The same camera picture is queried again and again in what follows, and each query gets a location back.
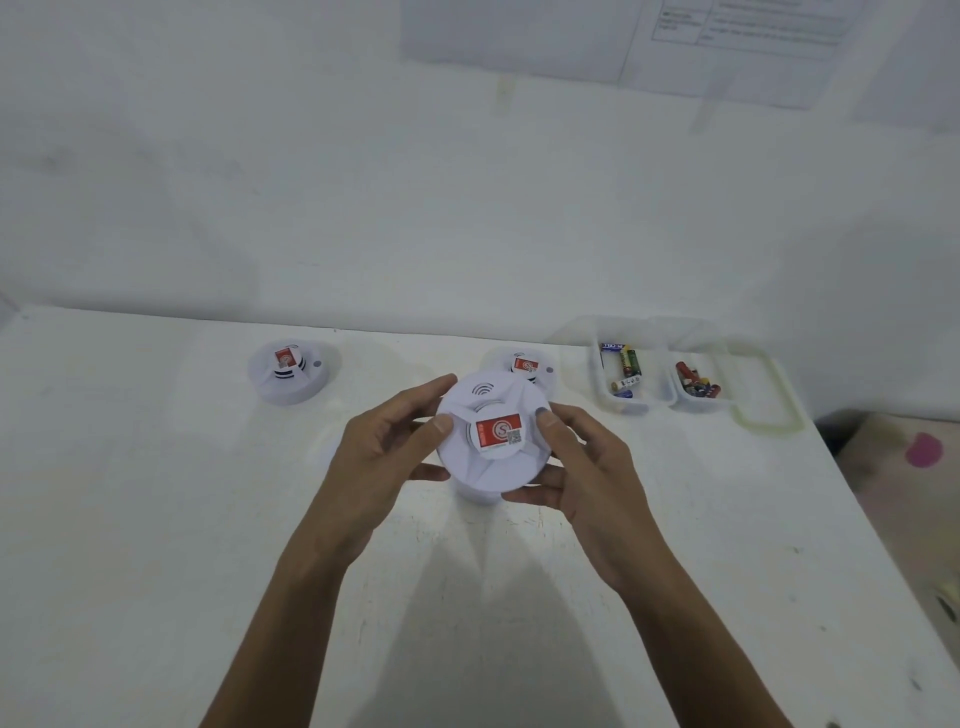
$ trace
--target smoke detector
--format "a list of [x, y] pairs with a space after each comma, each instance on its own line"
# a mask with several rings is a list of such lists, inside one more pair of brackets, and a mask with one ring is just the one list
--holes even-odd
[[284, 339], [260, 347], [247, 362], [247, 377], [271, 404], [297, 404], [324, 388], [329, 367], [317, 342]]
[[498, 369], [520, 375], [531, 384], [537, 385], [548, 399], [553, 397], [557, 384], [557, 362], [539, 349], [496, 347], [484, 354], [480, 368]]
[[441, 462], [469, 491], [488, 497], [526, 485], [550, 457], [537, 429], [540, 407], [549, 407], [546, 397], [523, 375], [465, 376], [437, 408], [453, 417], [453, 431], [437, 449]]

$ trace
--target red sticker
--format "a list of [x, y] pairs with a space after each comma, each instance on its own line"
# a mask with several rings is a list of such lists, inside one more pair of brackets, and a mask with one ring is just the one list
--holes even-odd
[[514, 369], [522, 369], [524, 372], [535, 372], [539, 362], [532, 359], [521, 359], [519, 356], [514, 359]]
[[477, 423], [477, 439], [480, 448], [493, 448], [497, 445], [518, 443], [520, 428], [523, 427], [519, 415], [504, 415], [492, 420]]
[[294, 356], [294, 353], [290, 351], [290, 347], [281, 349], [279, 352], [274, 352], [274, 356], [281, 367], [297, 366], [297, 358]]

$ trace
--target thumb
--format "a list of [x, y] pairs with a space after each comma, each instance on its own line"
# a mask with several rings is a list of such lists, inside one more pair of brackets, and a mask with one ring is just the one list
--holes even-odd
[[537, 410], [537, 427], [546, 444], [568, 471], [574, 475], [586, 475], [588, 470], [593, 468], [593, 463], [573, 430], [546, 407]]
[[406, 480], [411, 471], [437, 449], [451, 431], [453, 418], [449, 415], [437, 415], [423, 427], [418, 427], [391, 458], [402, 471], [402, 479]]

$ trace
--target right hand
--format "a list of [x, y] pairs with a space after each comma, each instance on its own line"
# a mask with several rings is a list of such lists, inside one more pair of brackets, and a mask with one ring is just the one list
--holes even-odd
[[672, 561], [672, 554], [627, 444], [580, 407], [555, 402], [551, 407], [552, 412], [538, 410], [537, 427], [564, 466], [546, 465], [535, 485], [504, 493], [503, 499], [562, 511], [600, 578], [623, 595], [638, 578]]

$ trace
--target clear plastic box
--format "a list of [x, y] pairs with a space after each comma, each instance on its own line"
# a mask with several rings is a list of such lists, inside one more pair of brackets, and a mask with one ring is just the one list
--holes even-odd
[[[681, 316], [657, 316], [650, 322], [664, 340], [666, 367], [678, 409], [713, 412], [728, 409], [742, 400], [743, 386], [736, 362], [716, 324]], [[720, 395], [713, 400], [689, 395], [677, 373], [679, 361], [696, 369], [711, 384], [719, 384]]]
[[[651, 407], [669, 407], [677, 393], [666, 370], [667, 348], [659, 327], [651, 319], [620, 316], [594, 316], [590, 370], [601, 405], [625, 414], [643, 414]], [[617, 397], [612, 382], [622, 379], [623, 370], [617, 352], [600, 352], [600, 344], [627, 344], [636, 350], [642, 380], [631, 387], [631, 399]]]

